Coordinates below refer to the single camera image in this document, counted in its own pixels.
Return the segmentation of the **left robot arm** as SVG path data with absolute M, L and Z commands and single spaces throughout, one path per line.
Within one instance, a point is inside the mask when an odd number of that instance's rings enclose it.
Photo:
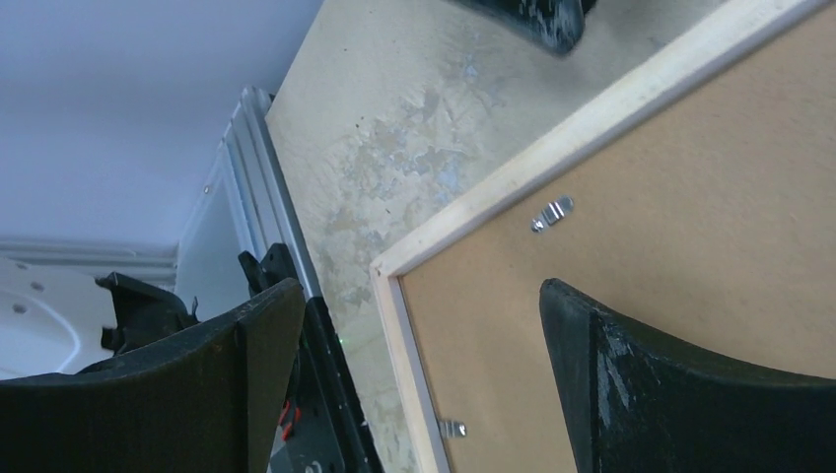
M 552 55 L 569 54 L 592 1 L 458 1 Z M 118 260 L 95 272 L 1 258 L 1 377 L 75 374 L 197 324 L 174 293 L 123 274 Z

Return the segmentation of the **picture frame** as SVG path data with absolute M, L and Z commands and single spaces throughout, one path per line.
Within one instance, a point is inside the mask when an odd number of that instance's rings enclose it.
M 418 471 L 448 472 L 451 467 L 401 277 L 826 5 L 726 2 L 371 263 L 370 278 Z

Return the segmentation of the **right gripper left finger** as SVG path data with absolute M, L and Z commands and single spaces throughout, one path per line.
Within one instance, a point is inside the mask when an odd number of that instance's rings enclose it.
M 5 472 L 264 472 L 305 316 L 284 280 L 76 374 L 1 384 Z

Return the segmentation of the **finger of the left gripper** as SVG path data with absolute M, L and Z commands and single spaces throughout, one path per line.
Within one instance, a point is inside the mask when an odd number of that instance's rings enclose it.
M 569 55 L 581 41 L 596 0 L 458 0 L 555 56 Z

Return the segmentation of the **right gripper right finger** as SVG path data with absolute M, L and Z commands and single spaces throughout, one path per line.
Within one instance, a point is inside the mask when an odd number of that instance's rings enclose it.
M 581 472 L 831 472 L 835 383 L 737 360 L 545 280 L 539 313 Z

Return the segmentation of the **brown backing board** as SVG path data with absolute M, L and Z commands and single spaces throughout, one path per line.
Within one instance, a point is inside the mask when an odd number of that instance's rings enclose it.
M 835 373 L 835 5 L 699 83 L 409 271 L 451 472 L 575 468 L 543 281 L 762 366 Z M 561 195 L 574 210 L 531 221 Z

